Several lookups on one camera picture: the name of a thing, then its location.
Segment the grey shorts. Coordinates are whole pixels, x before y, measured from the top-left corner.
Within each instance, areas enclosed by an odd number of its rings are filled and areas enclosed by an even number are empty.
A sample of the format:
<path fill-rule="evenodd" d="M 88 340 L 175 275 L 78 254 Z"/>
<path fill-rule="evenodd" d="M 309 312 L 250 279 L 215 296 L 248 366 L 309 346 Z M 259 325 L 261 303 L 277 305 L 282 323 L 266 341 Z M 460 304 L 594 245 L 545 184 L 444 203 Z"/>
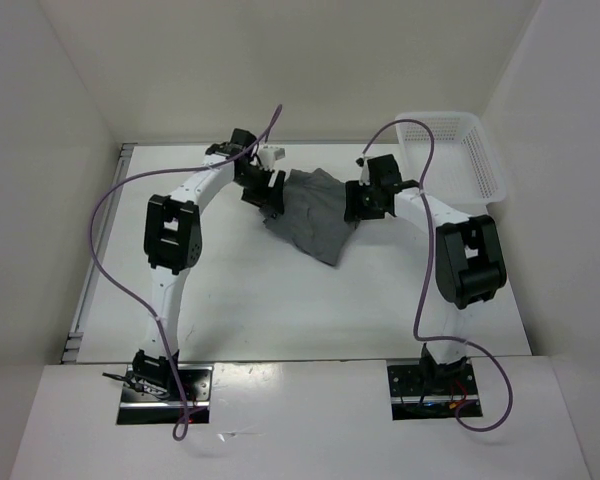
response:
<path fill-rule="evenodd" d="M 265 227 L 277 238 L 331 267 L 339 264 L 357 221 L 344 219 L 345 184 L 322 168 L 293 169 L 284 183 L 284 212 L 260 208 Z"/>

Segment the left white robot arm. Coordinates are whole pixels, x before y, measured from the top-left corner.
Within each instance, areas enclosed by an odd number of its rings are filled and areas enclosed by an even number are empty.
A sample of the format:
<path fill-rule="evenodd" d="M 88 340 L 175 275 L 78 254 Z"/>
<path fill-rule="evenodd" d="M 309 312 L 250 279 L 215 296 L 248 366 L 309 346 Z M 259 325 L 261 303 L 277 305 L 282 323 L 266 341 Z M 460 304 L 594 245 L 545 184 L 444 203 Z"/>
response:
<path fill-rule="evenodd" d="M 229 141 L 207 148 L 202 165 L 180 186 L 148 201 L 143 248 L 151 268 L 150 318 L 157 327 L 146 334 L 132 372 L 155 398 L 178 394 L 178 320 L 187 277 L 202 254 L 204 210 L 235 183 L 243 188 L 243 201 L 282 214 L 285 173 L 275 164 L 285 156 L 284 148 L 236 129 Z"/>

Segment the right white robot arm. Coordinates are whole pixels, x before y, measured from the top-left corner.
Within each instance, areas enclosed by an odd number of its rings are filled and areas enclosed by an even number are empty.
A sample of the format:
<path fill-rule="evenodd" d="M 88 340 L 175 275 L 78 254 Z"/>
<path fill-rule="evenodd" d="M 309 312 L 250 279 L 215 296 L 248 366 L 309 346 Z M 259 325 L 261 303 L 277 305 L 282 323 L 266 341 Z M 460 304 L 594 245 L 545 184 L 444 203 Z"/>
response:
<path fill-rule="evenodd" d="M 424 232 L 427 260 L 413 336 L 422 344 L 420 385 L 440 393 L 467 362 L 466 310 L 491 301 L 507 280 L 495 221 L 471 216 L 405 180 L 392 155 L 361 157 L 361 178 L 345 183 L 348 222 L 390 215 Z"/>

